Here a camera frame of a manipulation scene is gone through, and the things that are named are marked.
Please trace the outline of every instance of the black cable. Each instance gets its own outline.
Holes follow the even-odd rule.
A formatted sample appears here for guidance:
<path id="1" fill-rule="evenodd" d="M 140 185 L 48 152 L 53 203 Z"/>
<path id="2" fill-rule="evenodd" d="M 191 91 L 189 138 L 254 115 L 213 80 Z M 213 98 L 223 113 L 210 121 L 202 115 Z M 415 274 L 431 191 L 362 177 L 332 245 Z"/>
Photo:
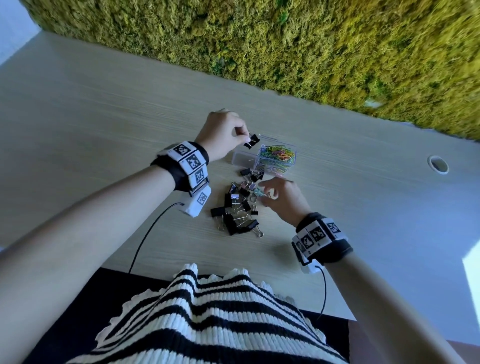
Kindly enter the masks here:
<path id="1" fill-rule="evenodd" d="M 324 309 L 325 309 L 325 303 L 327 302 L 327 280 L 325 279 L 325 273 L 324 270 L 321 269 L 319 266 L 315 266 L 315 268 L 320 269 L 322 272 L 322 276 L 324 277 L 324 291 L 325 291 L 325 296 L 324 296 L 324 305 L 322 306 L 322 310 L 320 311 L 320 314 L 317 317 L 317 320 L 320 318 L 321 315 L 324 314 Z"/>
<path id="2" fill-rule="evenodd" d="M 130 274 L 132 272 L 132 268 L 133 268 L 133 265 L 135 264 L 135 260 L 137 259 L 138 252 L 140 251 L 140 248 L 142 247 L 142 244 L 144 243 L 145 239 L 147 238 L 147 235 L 150 232 L 150 230 L 153 228 L 153 226 L 158 221 L 158 219 L 161 218 L 163 216 L 163 214 L 165 214 L 168 210 L 170 210 L 171 207 L 174 207 L 175 205 L 182 205 L 183 206 L 185 204 L 183 202 L 176 202 L 174 204 L 171 204 L 165 210 L 163 210 L 163 212 L 160 215 L 158 215 L 158 217 L 153 222 L 152 226 L 150 226 L 150 228 L 148 229 L 147 234 L 145 234 L 144 238 L 142 239 L 142 242 L 138 246 L 137 252 L 135 253 L 135 256 L 133 257 L 132 265 L 130 266 L 130 269 L 128 270 L 128 274 Z"/>

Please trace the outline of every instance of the striped top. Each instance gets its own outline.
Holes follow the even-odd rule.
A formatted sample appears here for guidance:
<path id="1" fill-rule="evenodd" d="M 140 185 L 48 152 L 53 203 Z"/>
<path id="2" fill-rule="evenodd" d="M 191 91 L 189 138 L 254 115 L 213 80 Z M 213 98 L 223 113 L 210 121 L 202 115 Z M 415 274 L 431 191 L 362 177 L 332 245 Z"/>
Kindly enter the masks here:
<path id="1" fill-rule="evenodd" d="M 183 267 L 166 289 L 147 290 L 68 363 L 346 363 L 289 298 L 245 269 L 198 279 Z"/>

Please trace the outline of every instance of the hand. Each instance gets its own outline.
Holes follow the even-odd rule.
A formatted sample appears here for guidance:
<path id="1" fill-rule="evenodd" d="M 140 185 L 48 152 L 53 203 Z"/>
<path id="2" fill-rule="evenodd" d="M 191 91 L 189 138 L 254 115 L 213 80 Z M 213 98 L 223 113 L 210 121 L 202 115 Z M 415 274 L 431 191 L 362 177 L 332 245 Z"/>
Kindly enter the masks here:
<path id="1" fill-rule="evenodd" d="M 275 199 L 262 196 L 260 197 L 262 204 L 270 207 L 282 220 L 295 228 L 304 217 L 312 212 L 295 182 L 274 177 L 271 180 L 261 181 L 258 185 L 264 188 L 265 194 L 272 189 L 274 190 L 273 196 Z"/>
<path id="2" fill-rule="evenodd" d="M 208 114 L 195 141 L 208 153 L 210 161 L 221 159 L 236 146 L 250 141 L 247 125 L 236 112 L 222 109 Z"/>

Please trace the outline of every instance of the table surface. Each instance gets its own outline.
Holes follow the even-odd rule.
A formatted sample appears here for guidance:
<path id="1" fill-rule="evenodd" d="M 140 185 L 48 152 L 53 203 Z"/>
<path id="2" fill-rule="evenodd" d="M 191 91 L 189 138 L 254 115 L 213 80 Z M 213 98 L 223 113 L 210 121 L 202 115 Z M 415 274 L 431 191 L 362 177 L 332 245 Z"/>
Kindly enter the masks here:
<path id="1" fill-rule="evenodd" d="M 49 33 L 2 65 L 0 95 L 1 246 L 148 165 L 164 146 L 193 140 L 208 112 L 225 107 L 252 132 L 297 145 L 286 177 L 311 206 L 334 218 L 360 257 L 445 337 L 480 343 L 480 277 L 465 263 L 480 239 L 479 144 Z M 447 160 L 447 175 L 429 168 L 431 154 Z M 169 279 L 189 262 L 200 274 L 244 267 L 301 309 L 320 311 L 323 279 L 301 273 L 295 231 L 271 210 L 259 206 L 262 238 L 217 229 L 209 209 L 241 180 L 229 158 L 209 166 L 213 192 L 200 216 L 166 213 L 133 273 Z M 146 230 L 177 199 L 103 266 L 127 271 Z M 353 318 L 328 273 L 326 280 L 324 312 Z"/>

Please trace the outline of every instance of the plastic container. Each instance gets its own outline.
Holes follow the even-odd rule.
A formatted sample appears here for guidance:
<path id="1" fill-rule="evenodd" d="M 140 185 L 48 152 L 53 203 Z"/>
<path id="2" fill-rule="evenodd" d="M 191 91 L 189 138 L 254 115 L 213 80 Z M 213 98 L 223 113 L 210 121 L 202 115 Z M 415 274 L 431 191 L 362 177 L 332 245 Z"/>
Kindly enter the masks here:
<path id="1" fill-rule="evenodd" d="M 242 144 L 233 150 L 233 165 L 282 176 L 295 164 L 297 159 L 296 146 L 280 142 L 278 139 L 266 135 L 257 136 L 260 142 L 251 149 Z"/>

